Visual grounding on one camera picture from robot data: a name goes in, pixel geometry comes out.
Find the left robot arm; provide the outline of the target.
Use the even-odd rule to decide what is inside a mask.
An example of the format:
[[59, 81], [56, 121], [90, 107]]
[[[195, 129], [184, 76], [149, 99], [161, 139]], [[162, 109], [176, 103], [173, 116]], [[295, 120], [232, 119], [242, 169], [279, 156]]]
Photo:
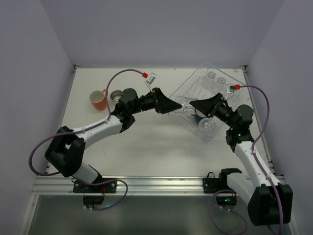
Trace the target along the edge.
[[86, 185], [93, 185], [101, 175], [83, 162], [84, 151], [88, 147], [129, 129], [135, 122], [134, 114], [148, 110], [167, 114], [181, 108], [181, 104], [166, 97], [160, 88], [154, 88], [141, 97], [134, 89], [125, 89], [115, 109], [106, 118], [86, 127], [60, 128], [45, 152], [45, 158], [64, 177], [73, 177]]

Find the clear ribbed glass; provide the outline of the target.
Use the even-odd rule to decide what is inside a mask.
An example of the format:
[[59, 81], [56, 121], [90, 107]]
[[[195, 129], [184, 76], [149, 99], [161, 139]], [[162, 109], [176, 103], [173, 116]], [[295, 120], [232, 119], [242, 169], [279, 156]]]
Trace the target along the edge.
[[215, 121], [208, 117], [201, 119], [198, 126], [199, 129], [207, 135], [213, 135], [217, 130], [217, 125]]

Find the clear faceted glass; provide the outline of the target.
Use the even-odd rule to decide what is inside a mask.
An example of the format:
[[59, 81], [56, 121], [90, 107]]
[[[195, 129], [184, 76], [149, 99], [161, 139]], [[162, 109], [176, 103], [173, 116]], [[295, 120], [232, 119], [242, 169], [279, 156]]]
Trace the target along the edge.
[[183, 103], [181, 113], [184, 115], [195, 115], [197, 113], [196, 109], [188, 102]]

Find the blue ceramic mug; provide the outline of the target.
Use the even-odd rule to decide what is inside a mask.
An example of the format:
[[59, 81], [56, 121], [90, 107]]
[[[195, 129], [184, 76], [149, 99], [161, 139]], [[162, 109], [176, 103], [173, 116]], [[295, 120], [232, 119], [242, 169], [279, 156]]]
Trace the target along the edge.
[[194, 122], [198, 125], [199, 122], [204, 119], [204, 118], [207, 118], [207, 116], [205, 116], [204, 114], [202, 113], [199, 113], [198, 111], [195, 111], [194, 114], [192, 114], [192, 117], [194, 119]]

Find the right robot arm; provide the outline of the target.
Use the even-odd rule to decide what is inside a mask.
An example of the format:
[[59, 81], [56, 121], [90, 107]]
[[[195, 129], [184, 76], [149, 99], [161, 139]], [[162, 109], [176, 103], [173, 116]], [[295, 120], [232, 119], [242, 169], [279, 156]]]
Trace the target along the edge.
[[220, 182], [234, 190], [247, 204], [250, 221], [255, 226], [288, 224], [291, 220], [293, 191], [282, 184], [263, 161], [250, 132], [254, 110], [242, 104], [236, 110], [229, 107], [221, 93], [204, 100], [190, 102], [206, 117], [216, 117], [229, 129], [226, 143], [244, 165], [250, 179], [237, 169], [223, 169]]

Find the steel tumbler with cork band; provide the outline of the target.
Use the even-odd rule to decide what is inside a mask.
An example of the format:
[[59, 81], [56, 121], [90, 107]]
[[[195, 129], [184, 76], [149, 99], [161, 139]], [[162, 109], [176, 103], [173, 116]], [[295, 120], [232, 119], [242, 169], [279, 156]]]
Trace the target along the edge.
[[123, 92], [121, 90], [115, 90], [115, 91], [111, 92], [110, 98], [112, 101], [118, 102], [122, 95], [123, 95]]

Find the orange mug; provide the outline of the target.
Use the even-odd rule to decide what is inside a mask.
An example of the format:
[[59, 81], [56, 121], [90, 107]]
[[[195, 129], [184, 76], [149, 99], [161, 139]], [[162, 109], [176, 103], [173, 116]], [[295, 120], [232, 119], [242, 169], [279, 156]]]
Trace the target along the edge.
[[107, 107], [105, 91], [106, 90], [96, 90], [89, 95], [89, 100], [96, 110], [103, 111]]

